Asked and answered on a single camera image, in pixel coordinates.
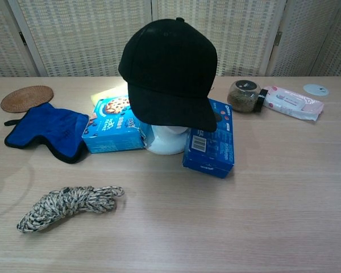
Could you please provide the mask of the round grey table grommet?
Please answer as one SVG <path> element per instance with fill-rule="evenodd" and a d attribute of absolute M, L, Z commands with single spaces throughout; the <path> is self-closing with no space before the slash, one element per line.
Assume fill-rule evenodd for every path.
<path fill-rule="evenodd" d="M 327 96 L 329 90 L 322 85 L 318 84 L 306 84 L 303 86 L 305 92 L 314 96 Z"/>

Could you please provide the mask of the pink wet wipes pack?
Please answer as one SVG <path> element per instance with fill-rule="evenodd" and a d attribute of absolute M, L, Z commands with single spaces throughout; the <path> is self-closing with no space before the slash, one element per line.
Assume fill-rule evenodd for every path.
<path fill-rule="evenodd" d="M 264 106 L 279 113 L 307 121 L 316 121 L 323 111 L 324 103 L 301 94 L 279 88 L 266 86 Z"/>

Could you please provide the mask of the yellow sponge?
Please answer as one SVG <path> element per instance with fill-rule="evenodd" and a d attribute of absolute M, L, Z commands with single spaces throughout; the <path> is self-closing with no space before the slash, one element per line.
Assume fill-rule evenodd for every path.
<path fill-rule="evenodd" d="M 111 88 L 108 90 L 104 90 L 102 92 L 93 94 L 90 96 L 91 100 L 94 104 L 97 103 L 97 101 L 105 98 L 111 98 L 111 97 L 119 97 L 123 95 L 127 95 L 127 87 L 126 86 L 117 86 L 115 88 Z"/>

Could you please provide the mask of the glass jar with black lid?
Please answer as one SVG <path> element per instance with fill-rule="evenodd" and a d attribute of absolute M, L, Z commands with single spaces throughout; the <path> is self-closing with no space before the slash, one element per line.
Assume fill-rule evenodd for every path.
<path fill-rule="evenodd" d="M 235 81 L 228 92 L 227 102 L 240 113 L 259 113 L 268 91 L 250 80 Z"/>

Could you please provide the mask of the blue oven mitt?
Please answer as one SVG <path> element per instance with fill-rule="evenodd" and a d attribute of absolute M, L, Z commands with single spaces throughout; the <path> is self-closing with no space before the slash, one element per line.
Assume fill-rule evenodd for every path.
<path fill-rule="evenodd" d="M 77 163 L 86 151 L 82 133 L 89 116 L 68 109 L 53 107 L 49 102 L 30 108 L 21 119 L 5 122 L 14 126 L 5 137 L 8 147 L 25 149 L 36 143 L 47 146 L 58 160 Z"/>

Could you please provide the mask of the round woven rattan coaster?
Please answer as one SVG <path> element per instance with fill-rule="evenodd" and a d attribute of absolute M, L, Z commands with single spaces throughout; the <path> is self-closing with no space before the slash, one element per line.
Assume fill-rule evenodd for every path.
<path fill-rule="evenodd" d="M 32 107 L 49 102 L 53 96 L 53 90 L 48 86 L 28 86 L 8 94 L 1 101 L 0 107 L 9 113 L 23 113 Z"/>

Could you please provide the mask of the light blue cookie box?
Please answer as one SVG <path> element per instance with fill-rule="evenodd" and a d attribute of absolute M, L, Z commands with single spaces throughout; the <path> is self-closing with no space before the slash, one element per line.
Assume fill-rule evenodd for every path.
<path fill-rule="evenodd" d="M 144 148 L 140 121 L 132 112 L 127 95 L 97 102 L 82 134 L 92 154 Z"/>

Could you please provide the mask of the white foam mannequin head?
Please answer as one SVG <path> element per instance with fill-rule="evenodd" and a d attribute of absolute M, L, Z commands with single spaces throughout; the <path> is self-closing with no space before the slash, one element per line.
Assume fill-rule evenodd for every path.
<path fill-rule="evenodd" d="M 150 125 L 145 148 L 158 155 L 180 154 L 184 152 L 188 132 L 188 127 Z"/>

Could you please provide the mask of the woven folding screen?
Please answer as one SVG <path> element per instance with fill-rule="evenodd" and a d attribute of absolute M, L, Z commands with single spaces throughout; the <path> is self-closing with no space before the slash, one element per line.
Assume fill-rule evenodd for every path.
<path fill-rule="evenodd" d="M 341 0 L 0 0 L 0 77 L 116 76 L 137 30 L 178 17 L 219 76 L 341 76 Z"/>

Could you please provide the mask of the black baseball cap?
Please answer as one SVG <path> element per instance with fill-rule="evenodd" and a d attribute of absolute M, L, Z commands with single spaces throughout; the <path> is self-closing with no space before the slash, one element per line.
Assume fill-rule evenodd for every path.
<path fill-rule="evenodd" d="M 212 42 L 178 17 L 153 21 L 133 34 L 118 71 L 140 121 L 214 132 L 208 95 L 217 63 Z"/>

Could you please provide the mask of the dark blue Oreo box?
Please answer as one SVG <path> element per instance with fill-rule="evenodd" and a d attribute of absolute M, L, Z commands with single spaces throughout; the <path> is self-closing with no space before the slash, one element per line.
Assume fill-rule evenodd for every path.
<path fill-rule="evenodd" d="M 210 100 L 217 129 L 213 133 L 190 129 L 182 165 L 186 168 L 225 178 L 235 164 L 232 107 Z"/>

